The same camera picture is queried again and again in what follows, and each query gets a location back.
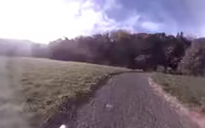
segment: blue sky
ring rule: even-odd
[[[205,0],[0,0],[0,37],[40,43],[115,29],[205,37]]]

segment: grass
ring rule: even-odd
[[[59,107],[124,68],[49,59],[6,58],[13,87],[25,112],[33,113],[32,124],[41,125],[59,112]]]
[[[155,73],[152,78],[163,89],[189,107],[199,106],[205,112],[205,78]]]

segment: dirt edge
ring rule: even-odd
[[[180,117],[186,117],[191,123],[199,128],[205,128],[205,115],[201,113],[199,107],[188,108],[186,104],[182,104],[176,97],[170,95],[162,89],[162,86],[148,78],[149,85],[154,89],[155,93],[164,98],[171,107],[175,108]]]

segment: bush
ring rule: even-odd
[[[205,42],[194,42],[182,58],[178,70],[182,74],[205,76]]]

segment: forest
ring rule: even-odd
[[[0,39],[0,55],[205,76],[205,38],[188,38],[183,32],[174,36],[117,30],[73,39],[63,37],[49,44]]]

